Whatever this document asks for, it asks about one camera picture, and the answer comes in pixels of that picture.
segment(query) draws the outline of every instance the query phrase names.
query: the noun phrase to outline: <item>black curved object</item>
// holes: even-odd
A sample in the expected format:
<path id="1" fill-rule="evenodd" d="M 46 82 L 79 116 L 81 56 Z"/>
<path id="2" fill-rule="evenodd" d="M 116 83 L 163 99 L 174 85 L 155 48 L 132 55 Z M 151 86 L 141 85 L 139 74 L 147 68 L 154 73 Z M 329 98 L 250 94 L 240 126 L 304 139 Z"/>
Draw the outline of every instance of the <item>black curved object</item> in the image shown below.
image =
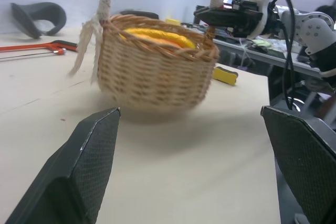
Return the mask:
<path id="1" fill-rule="evenodd" d="M 94 224 L 112 169 L 119 109 L 81 121 L 45 163 L 6 224 Z"/>
<path id="2" fill-rule="evenodd" d="M 336 133 L 300 112 L 263 107 L 280 170 L 310 224 L 336 223 Z"/>
<path id="3" fill-rule="evenodd" d="M 31 38 L 37 39 L 42 34 L 54 35 L 65 25 L 67 16 L 62 7 L 51 2 L 37 3 L 31 5 L 10 4 L 12 16 L 16 26 Z M 40 31 L 34 24 L 36 20 L 48 20 L 55 26 L 47 32 Z"/>

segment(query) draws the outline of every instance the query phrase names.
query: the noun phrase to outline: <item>yellow object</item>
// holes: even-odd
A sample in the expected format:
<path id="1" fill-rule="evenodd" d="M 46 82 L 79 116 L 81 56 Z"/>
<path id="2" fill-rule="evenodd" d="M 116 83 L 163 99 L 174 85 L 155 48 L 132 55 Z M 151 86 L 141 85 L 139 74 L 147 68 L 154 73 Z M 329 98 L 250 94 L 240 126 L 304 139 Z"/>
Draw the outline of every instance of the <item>yellow object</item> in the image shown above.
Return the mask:
<path id="1" fill-rule="evenodd" d="M 171 45 L 171 46 L 174 46 L 174 47 L 180 47 L 178 44 L 176 44 L 174 42 L 171 42 L 169 40 L 166 40 L 166 39 L 156 39 L 156 38 L 153 38 L 153 37 L 151 37 L 149 35 L 145 35 L 145 34 L 135 34 L 135 35 L 137 37 L 140 37 L 140 38 L 143 38 L 143 39 L 150 39 L 150 40 L 158 42 L 158 43 L 168 44 L 168 45 Z"/>
<path id="2" fill-rule="evenodd" d="M 231 86 L 236 84 L 238 73 L 231 72 L 221 67 L 216 67 L 213 73 L 213 79 L 221 82 L 225 82 Z"/>
<path id="3" fill-rule="evenodd" d="M 180 25 L 181 22 L 177 19 L 172 19 L 172 18 L 166 18 L 166 23 L 172 24 L 172 25 Z"/>
<path id="4" fill-rule="evenodd" d="M 147 35 L 155 39 L 164 39 L 172 43 L 178 44 L 182 48 L 196 48 L 195 44 L 186 37 L 174 33 L 168 33 L 156 29 L 148 28 L 128 28 L 125 31 L 134 35 Z"/>

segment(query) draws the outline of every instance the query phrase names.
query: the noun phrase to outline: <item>table surface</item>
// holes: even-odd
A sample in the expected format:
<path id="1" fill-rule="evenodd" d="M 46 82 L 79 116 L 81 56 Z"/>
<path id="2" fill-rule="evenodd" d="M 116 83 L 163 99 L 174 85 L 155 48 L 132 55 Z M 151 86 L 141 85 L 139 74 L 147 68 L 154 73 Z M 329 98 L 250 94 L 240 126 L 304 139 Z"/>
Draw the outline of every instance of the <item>table surface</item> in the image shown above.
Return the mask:
<path id="1" fill-rule="evenodd" d="M 2 35 L 0 46 L 77 42 L 78 34 Z M 0 62 L 1 223 L 78 122 L 113 106 L 90 83 L 93 46 L 68 78 L 75 57 Z M 267 78 L 234 71 L 235 87 L 213 81 L 205 101 L 184 115 L 122 108 L 98 224 L 280 223 L 274 155 L 260 116 Z"/>
<path id="2" fill-rule="evenodd" d="M 219 39 L 215 39 L 214 40 L 215 44 L 217 44 L 219 46 L 219 48 L 221 49 L 221 47 L 223 49 L 229 50 L 229 51 L 233 51 L 233 52 L 243 52 L 244 49 L 241 45 L 239 44 L 232 44 L 232 43 L 228 43 Z M 246 52 L 248 53 L 248 55 L 255 60 L 260 60 L 272 65 L 276 65 L 279 67 L 284 67 L 286 60 L 285 59 L 280 59 L 278 57 L 274 57 L 272 55 L 268 55 L 268 54 L 264 54 L 262 52 L 256 52 L 256 51 L 252 51 L 249 49 L 246 49 Z M 292 53 L 292 58 L 293 58 L 293 65 L 294 65 L 294 69 L 295 71 L 299 72 L 299 73 L 303 73 L 303 74 L 307 74 L 309 76 L 312 77 L 317 77 L 320 78 L 320 70 L 318 68 L 312 68 L 310 67 L 308 64 L 302 63 L 302 62 L 298 62 L 296 60 L 298 54 L 296 53 Z"/>

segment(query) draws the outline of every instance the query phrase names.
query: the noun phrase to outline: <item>yellow sponge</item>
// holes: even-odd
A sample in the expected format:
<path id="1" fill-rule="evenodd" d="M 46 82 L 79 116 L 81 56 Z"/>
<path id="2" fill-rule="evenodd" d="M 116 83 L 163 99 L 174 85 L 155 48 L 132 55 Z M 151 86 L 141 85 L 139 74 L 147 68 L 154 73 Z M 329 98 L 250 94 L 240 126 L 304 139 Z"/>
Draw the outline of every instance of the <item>yellow sponge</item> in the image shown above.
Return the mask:
<path id="1" fill-rule="evenodd" d="M 213 79 L 221 82 L 225 82 L 231 86 L 236 84 L 238 73 L 231 72 L 221 67 L 216 67 L 213 73 Z"/>

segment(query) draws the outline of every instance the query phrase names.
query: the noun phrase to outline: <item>wicker basket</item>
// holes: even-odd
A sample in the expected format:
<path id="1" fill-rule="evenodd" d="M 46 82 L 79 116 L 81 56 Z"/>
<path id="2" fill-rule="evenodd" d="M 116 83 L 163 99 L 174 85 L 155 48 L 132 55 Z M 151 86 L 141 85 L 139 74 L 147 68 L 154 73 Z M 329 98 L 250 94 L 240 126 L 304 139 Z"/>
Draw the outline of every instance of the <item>wicker basket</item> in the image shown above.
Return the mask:
<path id="1" fill-rule="evenodd" d="M 205 98 L 218 59 L 218 48 L 212 42 L 214 30 L 204 36 L 146 17 L 109 18 L 109 1 L 100 0 L 97 17 L 84 25 L 72 73 L 79 69 L 87 43 L 95 33 L 93 78 L 117 105 L 147 111 L 186 110 L 198 105 Z M 158 44 L 124 31 L 136 27 L 183 35 L 196 49 Z"/>

